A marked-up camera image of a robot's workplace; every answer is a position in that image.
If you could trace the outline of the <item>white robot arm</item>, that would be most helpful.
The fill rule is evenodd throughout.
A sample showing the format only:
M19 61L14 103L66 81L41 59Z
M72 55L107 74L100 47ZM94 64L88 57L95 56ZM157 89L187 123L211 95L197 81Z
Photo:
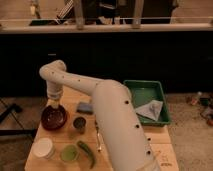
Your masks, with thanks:
M95 120L114 171L161 171L126 86L111 79L68 73L62 60L43 65L39 74L46 81L51 100L61 99L64 86L91 97Z

